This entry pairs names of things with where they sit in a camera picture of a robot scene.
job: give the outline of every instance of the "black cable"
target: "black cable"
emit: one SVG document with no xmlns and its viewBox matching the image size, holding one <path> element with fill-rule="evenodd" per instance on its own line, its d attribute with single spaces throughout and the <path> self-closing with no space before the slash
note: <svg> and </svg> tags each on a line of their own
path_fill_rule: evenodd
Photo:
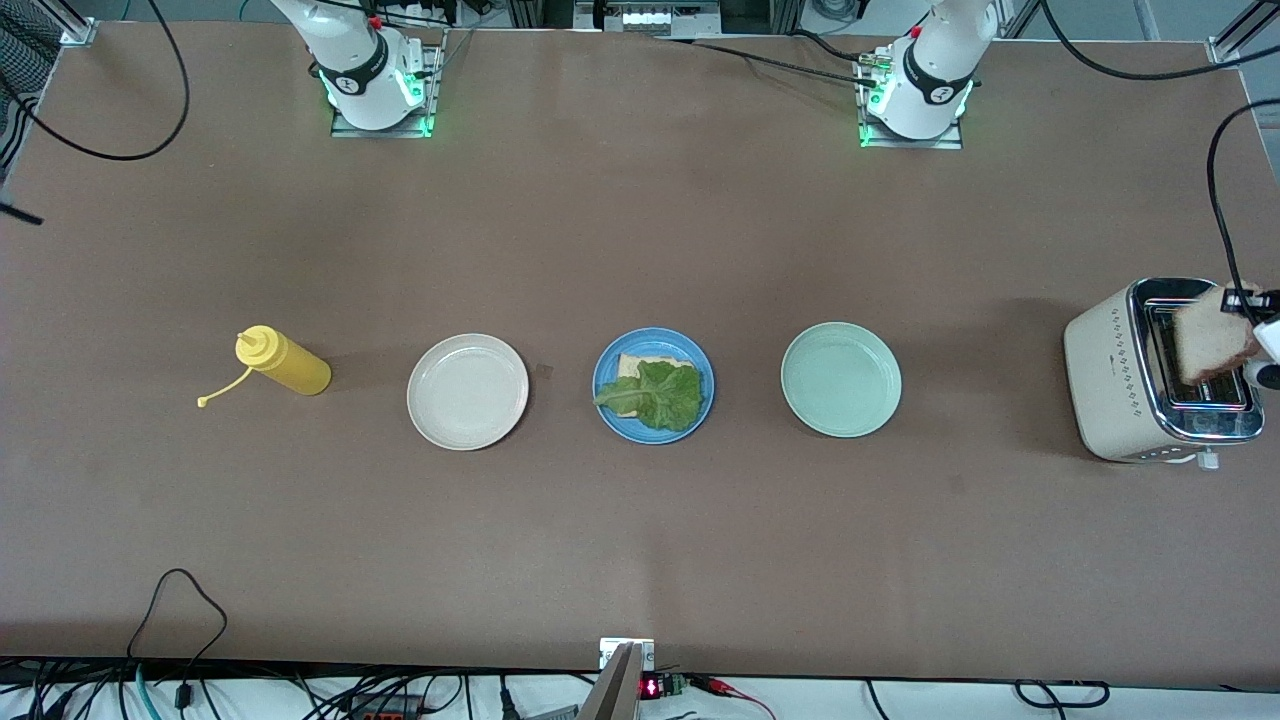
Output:
<svg viewBox="0 0 1280 720">
<path fill-rule="evenodd" d="M 119 678 L 115 683 L 115 702 L 120 706 L 120 720 L 129 720 L 129 711 L 124 707 L 124 680 L 128 678 L 129 661 L 120 662 Z"/>
<path fill-rule="evenodd" d="M 449 696 L 449 700 L 444 701 L 444 705 L 442 705 L 439 707 L 428 707 L 426 706 L 426 693 L 428 693 L 428 691 L 431 689 L 431 683 L 434 683 L 436 680 L 436 678 L 439 678 L 439 675 L 435 675 L 430 680 L 428 680 L 426 682 L 426 688 L 422 689 L 422 715 L 435 715 L 436 712 L 439 712 L 439 711 L 444 710 L 445 707 L 449 707 L 451 705 L 453 705 L 454 701 L 457 701 L 458 697 L 462 696 L 462 675 L 458 675 L 458 689 L 453 691 L 453 694 Z"/>
<path fill-rule="evenodd" d="M 348 9 L 352 9 L 352 10 L 360 10 L 360 12 L 365 13 L 366 15 L 369 14 L 369 9 L 367 8 L 361 8 L 360 5 L 352 5 L 351 3 L 339 3 L 338 0 L 315 0 L 315 1 L 320 3 L 321 5 L 333 5 L 334 8 L 348 8 Z M 442 19 L 438 19 L 438 18 L 419 18 L 419 17 L 415 17 L 415 15 L 406 15 L 406 14 L 402 14 L 402 13 L 388 13 L 385 8 L 383 9 L 383 15 L 385 15 L 387 18 L 396 18 L 398 20 L 416 20 L 416 22 L 420 22 L 420 23 L 433 23 L 433 24 L 444 26 L 444 27 L 453 27 L 453 23 L 451 23 L 448 20 L 442 20 Z"/>
<path fill-rule="evenodd" d="M 54 140 L 61 142 L 63 145 L 70 147 L 72 150 L 78 150 L 86 155 L 97 158 L 100 160 L 118 160 L 122 163 L 127 163 L 131 160 L 145 160 L 160 152 L 165 147 L 169 147 L 169 143 L 172 143 L 174 138 L 178 137 L 178 133 L 182 132 L 182 128 L 187 124 L 187 113 L 191 111 L 191 78 L 187 77 L 187 63 L 182 59 L 182 51 L 178 50 L 178 42 L 173 38 L 173 31 L 169 29 L 169 23 L 166 23 L 164 20 L 164 15 L 160 14 L 160 8 L 156 6 L 155 0 L 147 0 L 147 4 L 151 5 L 151 10 L 156 14 L 156 19 L 160 20 L 160 29 L 164 31 L 165 38 L 169 40 L 169 47 L 173 49 L 173 56 L 175 60 L 178 60 L 178 70 L 182 73 L 182 115 L 178 117 L 178 123 L 173 126 L 173 129 L 169 132 L 169 136 L 165 137 L 163 141 L 160 141 L 160 145 L 156 145 L 155 147 L 147 150 L 146 152 L 136 152 L 132 155 L 116 155 L 113 152 L 102 152 L 100 150 L 86 147 L 76 142 L 74 140 L 70 140 L 69 137 L 64 136 L 63 133 L 55 131 L 49 126 L 49 123 L 36 117 L 36 113 L 29 110 L 24 104 L 18 102 L 17 104 L 18 109 L 24 115 L 31 118 L 33 123 L 40 126 L 41 129 L 52 136 Z M 9 85 L 9 78 L 4 77 L 4 73 L 0 73 L 0 87 L 3 87 L 5 92 L 8 92 L 9 95 L 18 97 L 18 91 L 14 90 L 12 85 Z"/>
<path fill-rule="evenodd" d="M 214 705 L 214 696 L 209 694 L 209 683 L 205 682 L 204 675 L 201 675 L 198 679 L 200 679 L 200 689 L 204 691 L 205 693 L 205 702 L 209 703 L 209 711 L 214 714 L 214 720 L 223 720 L 223 716 L 218 714 L 218 706 Z"/>
<path fill-rule="evenodd" d="M 379 703 L 378 710 L 374 711 L 374 717 L 381 717 L 383 716 L 383 711 L 387 710 L 387 706 L 393 700 L 396 700 L 396 693 L 399 692 L 399 691 L 404 691 L 404 708 L 408 710 L 408 685 L 415 679 L 416 678 L 402 678 L 397 683 L 393 683 L 389 688 L 383 688 L 380 693 L 375 694 L 374 700 L 376 700 L 380 696 L 385 696 L 385 697 L 383 697 L 383 702 Z"/>
<path fill-rule="evenodd" d="M 315 710 L 316 696 L 311 692 L 311 685 L 307 684 L 307 679 L 302 676 L 302 673 L 300 673 L 297 667 L 293 669 L 293 674 L 298 678 L 298 684 L 302 685 L 302 692 L 307 693 L 307 700 L 311 701 L 311 710 Z"/>
<path fill-rule="evenodd" d="M 872 683 L 870 680 L 864 680 L 864 682 L 867 683 L 867 692 L 870 693 L 872 696 L 872 705 L 876 706 L 876 712 L 879 714 L 881 720 L 888 720 L 888 714 L 886 714 L 884 708 L 881 707 L 879 696 L 876 694 L 876 684 Z"/>
<path fill-rule="evenodd" d="M 1084 688 L 1101 688 L 1102 697 L 1084 702 L 1062 702 L 1061 700 L 1057 698 L 1056 694 L 1053 694 L 1053 691 L 1050 689 L 1048 684 L 1046 684 L 1043 680 L 1014 680 L 1014 692 L 1018 694 L 1018 700 L 1023 701 L 1025 705 L 1029 705 L 1039 710 L 1056 710 L 1059 720 L 1066 720 L 1068 710 L 1089 710 L 1093 707 L 1101 707 L 1106 705 L 1108 700 L 1111 700 L 1111 685 L 1106 683 L 1076 683 L 1076 684 Z M 1023 685 L 1036 685 L 1037 688 L 1041 689 L 1041 692 L 1044 693 L 1046 697 L 1048 697 L 1048 702 L 1041 702 L 1027 697 L 1027 693 L 1023 692 Z"/>
<path fill-rule="evenodd" d="M 851 82 L 854 85 L 861 85 L 865 87 L 876 87 L 876 82 L 870 78 L 860 78 L 854 76 L 842 76 L 840 73 L 828 73 L 827 70 L 819 70 L 815 68 L 806 68 L 804 65 L 792 65 L 791 63 L 783 63 L 782 60 L 774 60 L 773 58 L 764 58 L 762 55 L 755 55 L 753 53 L 744 53 L 741 50 L 733 50 L 732 47 L 722 47 L 719 45 L 700 45 L 698 42 L 691 44 L 694 47 L 705 47 L 707 50 L 714 50 L 717 53 L 727 53 L 730 55 L 737 55 L 739 58 L 745 58 L 748 60 L 755 60 L 756 63 L 764 63 L 767 65 L 774 65 L 787 70 L 806 73 L 810 76 L 818 76 L 831 79 L 838 79 L 842 82 Z"/>
<path fill-rule="evenodd" d="M 1062 32 L 1062 27 L 1057 24 L 1057 18 L 1053 17 L 1053 12 L 1050 10 L 1048 8 L 1048 0 L 1036 0 L 1036 3 L 1039 5 L 1042 10 L 1044 10 L 1044 19 L 1048 22 L 1050 29 L 1053 31 L 1053 36 L 1057 37 L 1057 41 L 1062 44 L 1062 47 L 1065 47 L 1066 51 L 1070 53 L 1073 58 L 1084 63 L 1089 68 L 1102 74 L 1111 76 L 1114 78 L 1140 79 L 1140 81 L 1179 79 L 1179 78 L 1201 76 L 1204 73 L 1212 73 L 1215 70 L 1221 70 L 1225 68 L 1234 68 L 1236 65 L 1243 65 L 1244 63 L 1252 63 L 1253 60 L 1258 60 L 1261 58 L 1267 58 L 1275 55 L 1276 53 L 1280 53 L 1280 45 L 1276 45 L 1275 47 L 1267 47 L 1266 50 L 1260 50 L 1257 53 L 1251 53 L 1248 55 L 1240 55 L 1239 58 L 1234 60 L 1228 60 L 1225 63 L 1211 63 L 1208 65 L 1201 65 L 1198 68 L 1188 68 L 1185 70 L 1170 70 L 1165 73 L 1130 73 L 1125 70 L 1117 70 L 1115 68 L 1108 68 L 1107 65 L 1098 63 L 1097 60 L 1087 56 L 1084 53 L 1080 53 L 1080 49 L 1076 47 L 1066 37 L 1066 33 Z"/>
<path fill-rule="evenodd" d="M 223 634 L 227 632 L 227 625 L 228 625 L 227 611 L 223 610 L 221 605 L 218 605 L 216 600 L 209 597 L 209 593 L 205 592 L 204 587 L 201 587 L 200 580 L 197 580 L 196 577 L 191 574 L 191 570 L 187 570 L 186 568 L 170 568 L 165 570 L 163 575 L 160 575 L 160 579 L 156 580 L 155 589 L 151 591 L 151 602 L 147 603 L 147 611 L 145 615 L 142 615 L 142 621 L 138 623 L 138 628 L 133 630 L 133 637 L 129 638 L 129 644 L 124 647 L 124 656 L 127 660 L 133 660 L 133 643 L 138 641 L 138 637 L 142 634 L 142 630 L 147 626 L 147 620 L 151 619 L 151 614 L 156 609 L 156 601 L 160 600 L 160 589 L 164 588 L 164 582 L 169 579 L 169 575 L 173 574 L 179 574 L 187 578 L 187 580 L 191 582 L 191 587 L 196 588 L 196 593 L 200 594 L 201 600 L 204 600 L 210 607 L 212 607 L 223 621 L 221 625 L 218 628 L 218 632 L 214 633 L 214 637 L 210 638 L 209 642 L 206 642 L 205 646 L 201 647 L 196 655 L 191 656 L 191 660 L 188 660 L 187 665 L 182 669 L 182 684 L 178 685 L 178 692 L 174 697 L 174 707 L 178 708 L 178 717 L 186 720 L 187 705 L 189 705 L 191 702 L 191 685 L 188 684 L 188 680 L 191 679 L 191 670 L 192 667 L 196 666 L 196 662 L 200 661 L 201 656 L 204 656 L 205 652 L 209 651 L 209 648 L 212 647 L 214 643 L 216 643 L 223 637 Z M 120 707 L 122 710 L 124 707 L 123 697 L 120 701 Z"/>
<path fill-rule="evenodd" d="M 524 720 L 516 708 L 516 701 L 511 697 L 506 673 L 498 675 L 498 700 L 502 702 L 502 720 Z"/>
<path fill-rule="evenodd" d="M 90 710 L 93 707 L 93 701 L 97 700 L 97 693 L 102 692 L 102 688 L 106 687 L 110 678 L 111 675 L 106 674 L 97 682 L 96 685 L 93 685 L 93 691 L 88 693 L 88 700 L 86 700 L 84 705 L 76 712 L 74 716 L 72 716 L 72 720 L 83 720 L 88 717 Z"/>
<path fill-rule="evenodd" d="M 45 661 L 41 660 L 40 666 L 36 667 L 36 674 L 31 678 L 31 706 L 27 708 L 28 720 L 35 720 L 40 714 L 44 714 L 46 691 L 40 685 L 40 679 L 44 674 Z"/>
<path fill-rule="evenodd" d="M 1213 131 L 1213 140 L 1208 143 L 1208 159 L 1204 164 L 1204 172 L 1208 176 L 1208 201 L 1210 205 L 1213 206 L 1213 219 L 1217 220 L 1217 232 L 1222 236 L 1222 249 L 1226 251 L 1226 266 L 1231 272 L 1231 282 L 1235 283 L 1236 290 L 1240 291 L 1244 290 L 1244 284 L 1240 282 L 1240 269 L 1235 263 L 1235 247 L 1231 245 L 1231 233 L 1226 229 L 1226 217 L 1222 214 L 1222 204 L 1217 197 L 1217 147 L 1222 141 L 1222 133 L 1226 132 L 1231 120 L 1247 113 L 1252 113 L 1254 108 L 1265 108 L 1268 105 L 1280 105 L 1280 97 L 1256 100 L 1236 108 L 1230 115 L 1219 123 L 1217 129 Z M 1244 311 L 1244 316 L 1249 319 L 1251 324 L 1258 324 L 1258 316 L 1252 305 L 1242 302 L 1240 309 Z"/>
<path fill-rule="evenodd" d="M 915 20 L 915 24 L 913 24 L 911 27 L 906 28 L 906 32 L 902 33 L 902 37 L 906 37 L 906 36 L 911 35 L 913 29 L 923 26 L 924 20 L 929 19 L 929 13 L 932 13 L 932 12 L 933 10 L 929 10 L 928 13 L 924 13 L 923 15 L 920 15 L 920 19 Z"/>
<path fill-rule="evenodd" d="M 815 32 L 809 32 L 806 29 L 796 28 L 796 29 L 791 31 L 790 35 L 792 35 L 795 37 L 808 37 L 809 40 L 817 42 L 818 47 L 822 47 L 823 51 L 826 51 L 828 55 L 835 55 L 836 58 L 840 58 L 841 60 L 849 60 L 850 63 L 856 63 L 858 61 L 858 53 L 842 53 L 840 50 L 836 50 L 835 46 L 832 46 L 829 42 L 827 42 L 826 40 L 823 40 L 823 37 L 820 35 L 815 33 Z"/>
<path fill-rule="evenodd" d="M 388 679 L 387 676 L 375 676 L 372 679 L 370 679 L 367 676 L 366 678 L 361 678 L 351 688 L 348 688 L 346 691 L 342 691 L 342 692 L 334 694 L 333 697 L 325 700 L 323 702 L 316 703 L 316 707 L 312 707 L 312 710 L 310 712 L 307 712 L 306 715 L 303 715 L 302 720 L 311 720 L 312 717 L 316 717 L 319 720 L 324 720 L 324 717 L 325 717 L 324 714 L 328 712 L 329 708 L 333 708 L 333 710 L 337 710 L 337 711 L 349 711 L 351 710 L 349 706 L 348 707 L 343 707 L 344 702 L 353 701 L 356 698 L 356 696 L 358 696 L 358 694 L 361 694 L 364 692 L 367 692 L 367 691 L 372 691 L 379 684 L 387 682 L 387 679 Z"/>
</svg>

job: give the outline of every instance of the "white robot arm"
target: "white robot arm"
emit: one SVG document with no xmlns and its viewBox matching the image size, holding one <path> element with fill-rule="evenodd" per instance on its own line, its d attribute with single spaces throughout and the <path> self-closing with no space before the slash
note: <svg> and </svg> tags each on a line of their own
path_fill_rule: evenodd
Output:
<svg viewBox="0 0 1280 720">
<path fill-rule="evenodd" d="M 911 140 L 938 137 L 964 113 L 973 72 L 996 37 L 992 0 L 931 0 L 918 28 L 878 54 L 888 67 L 877 73 L 867 111 Z"/>
<path fill-rule="evenodd" d="M 358 8 L 271 0 L 320 68 L 329 102 L 360 129 L 385 129 L 425 102 L 422 42 L 370 22 Z"/>
<path fill-rule="evenodd" d="M 1270 306 L 1280 304 L 1280 293 L 1270 292 L 1265 297 L 1267 318 L 1253 327 L 1253 337 L 1262 346 L 1262 352 L 1244 364 L 1244 377 L 1257 387 L 1280 389 L 1280 311 Z"/>
</svg>

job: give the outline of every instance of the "plate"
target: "plate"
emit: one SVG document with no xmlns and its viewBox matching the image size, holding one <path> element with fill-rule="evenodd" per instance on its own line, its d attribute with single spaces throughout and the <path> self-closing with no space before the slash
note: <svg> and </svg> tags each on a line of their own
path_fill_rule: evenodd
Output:
<svg viewBox="0 0 1280 720">
<path fill-rule="evenodd" d="M 422 437 L 445 450 L 479 450 L 520 421 L 529 370 L 515 348 L 493 336 L 453 336 L 417 361 L 407 400 Z"/>
<path fill-rule="evenodd" d="M 902 372 L 876 333 L 851 323 L 822 323 L 787 347 L 782 395 L 796 418 L 819 433 L 861 437 L 893 416 Z"/>
<path fill-rule="evenodd" d="M 609 343 L 595 363 L 595 374 L 591 379 L 591 398 L 594 400 L 600 388 L 618 379 L 618 357 L 622 354 L 639 355 L 641 357 L 664 356 L 676 360 L 687 360 L 694 364 L 701 380 L 703 406 L 698 411 L 698 419 L 681 432 L 655 430 L 635 418 L 620 418 L 617 413 L 608 407 L 596 406 L 605 425 L 620 436 L 640 445 L 666 445 L 676 442 L 698 429 L 712 411 L 712 400 L 716 397 L 716 375 L 712 373 L 712 361 L 707 359 L 698 343 L 686 336 L 667 328 L 640 328 Z"/>
</svg>

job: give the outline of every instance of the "brown table surface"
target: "brown table surface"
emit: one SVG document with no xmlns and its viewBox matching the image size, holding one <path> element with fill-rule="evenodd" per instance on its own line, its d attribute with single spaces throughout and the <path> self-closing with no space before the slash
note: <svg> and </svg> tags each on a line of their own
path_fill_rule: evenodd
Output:
<svg viewBox="0 0 1280 720">
<path fill-rule="evenodd" d="M 0 652 L 120 655 L 183 565 L 230 614 L 223 657 L 590 667 L 600 635 L 635 634 L 718 673 L 1280 680 L 1280 436 L 1217 474 L 1098 461 L 1061 348 L 1139 277 L 1224 279 L 1204 152 L 1235 73 L 1129 83 L 998 44 L 964 151 L 863 150 L 847 86 L 484 32 L 435 138 L 339 141 L 289 27 L 175 33 L 178 141 L 113 164 L 36 133 L 13 191 L 49 223 L 0 225 Z M 177 87 L 159 28 L 108 24 L 44 115 L 140 150 Z M 1248 123 L 1221 168 L 1245 274 L 1274 282 Z M 823 320 L 901 364 L 870 437 L 818 437 L 782 398 L 783 350 Z M 332 388 L 252 378 L 197 410 L 256 323 L 330 359 Z M 716 366 L 710 418 L 668 447 L 590 402 L 603 347 L 644 325 Z M 521 424 L 471 454 L 404 410 L 413 363 L 462 332 L 536 368 Z M 191 655 L 214 625 L 174 583 L 140 652 Z"/>
</svg>

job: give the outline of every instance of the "white plate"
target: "white plate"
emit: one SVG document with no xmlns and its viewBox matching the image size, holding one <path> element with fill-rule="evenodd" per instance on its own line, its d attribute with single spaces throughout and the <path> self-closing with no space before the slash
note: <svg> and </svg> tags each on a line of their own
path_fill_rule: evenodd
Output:
<svg viewBox="0 0 1280 720">
<path fill-rule="evenodd" d="M 516 427 L 529 402 L 529 372 L 506 342 L 467 333 L 442 341 L 408 379 L 408 416 L 445 450 L 479 450 Z"/>
</svg>

